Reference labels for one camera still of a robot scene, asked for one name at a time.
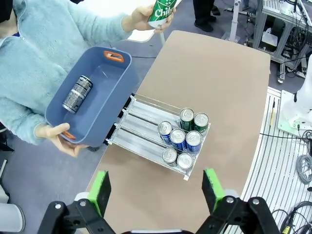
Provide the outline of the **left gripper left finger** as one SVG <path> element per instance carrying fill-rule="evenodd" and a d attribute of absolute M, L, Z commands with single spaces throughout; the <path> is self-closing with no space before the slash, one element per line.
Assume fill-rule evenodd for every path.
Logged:
<path fill-rule="evenodd" d="M 114 230 L 103 218 L 111 193 L 109 173 L 98 172 L 86 198 L 66 205 L 51 202 L 39 226 L 39 234 L 73 234 L 86 228 L 90 234 L 113 234 Z"/>

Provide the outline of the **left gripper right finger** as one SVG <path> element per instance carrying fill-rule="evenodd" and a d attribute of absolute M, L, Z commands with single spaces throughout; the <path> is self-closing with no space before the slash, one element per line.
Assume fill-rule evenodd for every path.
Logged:
<path fill-rule="evenodd" d="M 202 191 L 210 215 L 196 231 L 198 234 L 222 234 L 229 226 L 238 226 L 244 234 L 278 234 L 279 229 L 266 201 L 251 197 L 243 201 L 225 195 L 214 169 L 203 170 Z"/>

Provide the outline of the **person's right hand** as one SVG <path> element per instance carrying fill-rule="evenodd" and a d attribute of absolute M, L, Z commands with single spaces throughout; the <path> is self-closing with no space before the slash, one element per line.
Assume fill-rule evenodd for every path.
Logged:
<path fill-rule="evenodd" d="M 87 145 L 73 144 L 65 140 L 61 134 L 70 129 L 68 123 L 60 124 L 56 127 L 42 124 L 35 129 L 35 136 L 50 140 L 61 152 L 72 157 L 77 157 L 81 149 L 85 149 Z"/>

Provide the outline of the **person's left hand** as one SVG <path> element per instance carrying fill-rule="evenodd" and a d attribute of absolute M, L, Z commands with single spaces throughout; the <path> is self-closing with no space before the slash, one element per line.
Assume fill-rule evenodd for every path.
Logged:
<path fill-rule="evenodd" d="M 152 14 L 152 12 L 153 12 L 153 5 L 137 7 L 132 12 L 131 15 L 127 15 L 123 17 L 121 21 L 122 29 L 127 33 L 132 32 L 134 30 L 147 31 L 147 30 L 152 30 L 152 29 L 154 29 L 155 33 L 162 33 L 171 24 L 174 18 L 174 13 L 176 12 L 176 9 L 175 8 L 173 9 L 173 12 L 166 19 L 166 22 L 158 29 L 153 28 L 152 26 L 148 24 L 148 19 L 150 15 Z"/>

